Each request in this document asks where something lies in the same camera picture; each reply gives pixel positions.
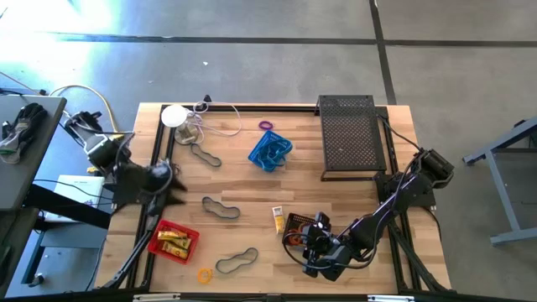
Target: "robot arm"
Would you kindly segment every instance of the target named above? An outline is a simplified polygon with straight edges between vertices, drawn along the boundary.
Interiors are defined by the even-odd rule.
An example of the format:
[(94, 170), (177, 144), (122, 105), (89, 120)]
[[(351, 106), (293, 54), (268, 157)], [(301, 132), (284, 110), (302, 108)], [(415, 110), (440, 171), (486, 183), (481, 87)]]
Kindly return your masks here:
[[(113, 184), (107, 188), (115, 192), (112, 200), (114, 204), (148, 204), (154, 202), (154, 197), (170, 186), (186, 190), (174, 177), (170, 162), (160, 161), (148, 167), (133, 163), (127, 144), (134, 134), (103, 132), (97, 121), (100, 116), (100, 112), (78, 112), (65, 122), (64, 127), (84, 148), (88, 160), (102, 176), (113, 176)], [(169, 203), (183, 202), (171, 196)]]
[[(373, 213), (354, 220), (339, 235), (331, 233), (330, 218), (322, 212), (315, 223), (303, 228), (305, 244), (303, 272), (311, 277), (321, 274), (336, 281), (345, 268), (367, 267), (377, 250), (384, 228), (396, 216), (408, 210), (413, 200), (432, 189), (445, 187), (453, 177), (453, 166), (435, 150), (421, 149), (409, 164), (410, 173), (397, 174), (392, 181), (398, 183), (395, 192)], [(349, 265), (355, 259), (362, 265)]]

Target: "red tray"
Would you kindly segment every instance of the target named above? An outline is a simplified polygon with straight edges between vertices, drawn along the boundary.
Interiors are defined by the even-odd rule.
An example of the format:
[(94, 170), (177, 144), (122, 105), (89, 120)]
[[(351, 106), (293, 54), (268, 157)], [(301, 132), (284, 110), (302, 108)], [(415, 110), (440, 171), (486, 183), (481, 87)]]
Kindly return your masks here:
[[(159, 239), (158, 239), (159, 231), (181, 231), (181, 232), (186, 233), (188, 238), (190, 238), (192, 240), (192, 242), (190, 243), (190, 247), (188, 249), (188, 256), (186, 257), (186, 259), (176, 257), (176, 256), (174, 256), (174, 255), (172, 255), (170, 253), (167, 253), (167, 252), (162, 250), (162, 245), (164, 244), (164, 242), (159, 241)], [(159, 255), (159, 256), (162, 256), (164, 258), (174, 260), (177, 263), (187, 264), (189, 262), (190, 258), (192, 258), (192, 254), (194, 253), (194, 250), (196, 249), (196, 245), (198, 243), (199, 238), (200, 238), (200, 233), (199, 232), (196, 232), (194, 230), (191, 230), (188, 227), (180, 226), (180, 225), (175, 224), (175, 223), (173, 223), (171, 221), (166, 221), (166, 220), (163, 219), (163, 220), (159, 221), (159, 224), (157, 225), (157, 229), (155, 230), (153, 236), (151, 237), (151, 241), (149, 241), (148, 251), (150, 251), (151, 253), (153, 253), (155, 255)]]

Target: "wooden table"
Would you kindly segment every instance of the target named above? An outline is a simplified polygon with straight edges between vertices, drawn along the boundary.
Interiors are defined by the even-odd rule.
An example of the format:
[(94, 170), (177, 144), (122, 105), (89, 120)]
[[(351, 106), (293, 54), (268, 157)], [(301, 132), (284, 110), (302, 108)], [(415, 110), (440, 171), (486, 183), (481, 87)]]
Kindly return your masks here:
[[(131, 143), (132, 159), (138, 164), (149, 164), (161, 105), (141, 103), (139, 106), (134, 125), (136, 137)], [(388, 114), (396, 131), (416, 141), (409, 107), (388, 106)], [(235, 112), (208, 112), (203, 117), (205, 125), (223, 131), (233, 132), (238, 126)], [(333, 232), (342, 230), (353, 219), (373, 212), (378, 206), (373, 181), (320, 182), (324, 164), (319, 117), (305, 112), (243, 112), (241, 117), (242, 131), (237, 136), (229, 138), (206, 131), (202, 148), (222, 159), (220, 168), (204, 164), (190, 153), (188, 147), (175, 145), (172, 159), (180, 165), (180, 178), (189, 191), (173, 193), (187, 203), (166, 207), (163, 218), (197, 230), (201, 235), (195, 254), (187, 265), (156, 257), (151, 291), (396, 293), (387, 231), (378, 244), (372, 264), (362, 270), (347, 269), (336, 282), (321, 275), (313, 279), (303, 274), (301, 266), (294, 263), (282, 248), (281, 235), (276, 234), (274, 227), (271, 210), (274, 206), (282, 206), (285, 216), (290, 212), (314, 216), (317, 211), (324, 211), (331, 218)], [(273, 122), (274, 131), (289, 139), (294, 146), (287, 156), (287, 164), (273, 173), (263, 172), (248, 161), (249, 153), (263, 135), (258, 128), (262, 120)], [(166, 128), (164, 138), (168, 137), (168, 131)], [(166, 139), (161, 155), (164, 155), (165, 142)], [(412, 159), (415, 149), (396, 136), (394, 145), (402, 169)], [(228, 206), (238, 206), (241, 216), (229, 221), (204, 212), (201, 207), (204, 196), (221, 200)], [(131, 252), (139, 209), (140, 206), (127, 206), (113, 216), (96, 286), (105, 284)], [(450, 288), (435, 222), (420, 208), (409, 209), (408, 215), (415, 251), (436, 279)], [(259, 250), (258, 260), (253, 265), (227, 275), (214, 270), (218, 259), (229, 258), (248, 247)], [(142, 278), (146, 257), (147, 254), (144, 254), (140, 258), (137, 283)], [(405, 281), (411, 284), (405, 256), (402, 262)], [(213, 269), (214, 276), (209, 284), (198, 283), (196, 275), (200, 268)]]

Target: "gray floor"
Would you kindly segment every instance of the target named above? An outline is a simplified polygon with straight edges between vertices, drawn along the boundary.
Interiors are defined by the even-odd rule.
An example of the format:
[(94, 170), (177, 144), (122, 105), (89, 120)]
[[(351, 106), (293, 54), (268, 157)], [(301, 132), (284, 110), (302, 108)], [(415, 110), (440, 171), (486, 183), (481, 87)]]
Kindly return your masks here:
[[(378, 0), (378, 7), (386, 39), (537, 39), (531, 0)], [(2, 71), (46, 90), (92, 86), (110, 100), (121, 129), (132, 127), (139, 102), (192, 102), (205, 94), (225, 102), (310, 103), (320, 94), (371, 94), (387, 103), (376, 46), (57, 42), (33, 34), (374, 39), (366, 0), (57, 1), (13, 5), (0, 33), (13, 26), (28, 32), (3, 38), (11, 43), (0, 49)], [(491, 246), (491, 235), (508, 231), (507, 218), (487, 165), (464, 167), (461, 157), (537, 115), (536, 49), (388, 47), (387, 53), (397, 103), (411, 106), (420, 144), (456, 166), (455, 179), (436, 193), (453, 288), (535, 299), (537, 240)], [(0, 79), (0, 86), (13, 85)], [(65, 96), (70, 112), (104, 111), (87, 91)], [(39, 177), (84, 174), (80, 152), (68, 163), (62, 156), (76, 148), (57, 132)], [(45, 253), (39, 271), (47, 282), (28, 289), (15, 279), (9, 295), (86, 287), (92, 268), (78, 260), (95, 259), (96, 249)]]

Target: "orange ring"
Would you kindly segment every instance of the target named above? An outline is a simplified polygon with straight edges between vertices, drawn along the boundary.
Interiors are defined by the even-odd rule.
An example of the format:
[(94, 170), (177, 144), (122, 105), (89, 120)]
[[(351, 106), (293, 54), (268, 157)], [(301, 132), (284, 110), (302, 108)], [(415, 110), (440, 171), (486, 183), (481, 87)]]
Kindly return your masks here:
[(201, 268), (198, 271), (198, 282), (201, 284), (208, 284), (212, 279), (212, 269), (210, 268)]
[[(299, 232), (296, 231), (295, 229), (288, 231), (288, 234), (293, 234), (293, 233), (298, 234)], [(290, 245), (299, 245), (302, 243), (302, 240), (299, 236), (289, 236), (287, 238), (287, 241), (289, 242)]]

